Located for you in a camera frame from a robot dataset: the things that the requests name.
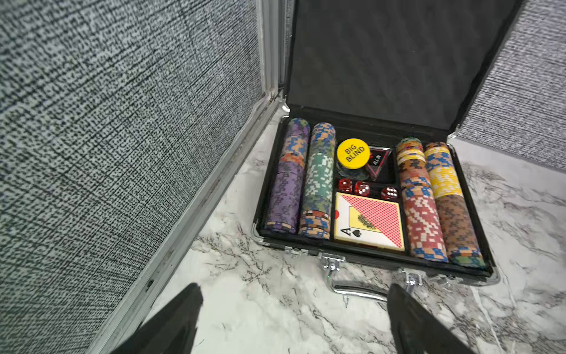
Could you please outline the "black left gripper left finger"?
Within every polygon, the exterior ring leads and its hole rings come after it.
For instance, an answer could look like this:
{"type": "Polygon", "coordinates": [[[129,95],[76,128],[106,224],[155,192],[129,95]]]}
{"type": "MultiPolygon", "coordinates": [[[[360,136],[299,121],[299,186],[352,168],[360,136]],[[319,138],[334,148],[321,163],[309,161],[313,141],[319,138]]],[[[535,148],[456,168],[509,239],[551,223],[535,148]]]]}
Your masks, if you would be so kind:
{"type": "Polygon", "coordinates": [[[203,305],[201,288],[189,284],[114,353],[191,353],[203,305]]]}

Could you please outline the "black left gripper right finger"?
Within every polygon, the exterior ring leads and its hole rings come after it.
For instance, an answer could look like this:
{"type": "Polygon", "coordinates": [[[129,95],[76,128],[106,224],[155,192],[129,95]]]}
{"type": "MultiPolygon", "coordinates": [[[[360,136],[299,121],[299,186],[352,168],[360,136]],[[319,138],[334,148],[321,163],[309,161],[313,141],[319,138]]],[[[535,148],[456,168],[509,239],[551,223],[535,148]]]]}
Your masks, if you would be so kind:
{"type": "Polygon", "coordinates": [[[473,354],[465,343],[398,284],[390,286],[387,310],[398,353],[473,354]]]}

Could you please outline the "black aluminium poker case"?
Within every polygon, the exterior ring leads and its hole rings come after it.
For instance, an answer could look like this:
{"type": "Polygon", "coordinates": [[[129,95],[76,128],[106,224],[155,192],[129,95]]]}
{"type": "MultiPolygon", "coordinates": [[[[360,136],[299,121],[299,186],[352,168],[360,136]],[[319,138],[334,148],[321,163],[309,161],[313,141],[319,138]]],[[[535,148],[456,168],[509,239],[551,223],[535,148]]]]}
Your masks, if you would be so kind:
{"type": "Polygon", "coordinates": [[[295,1],[283,96],[339,140],[446,141],[464,122],[522,1],[295,1]]]}

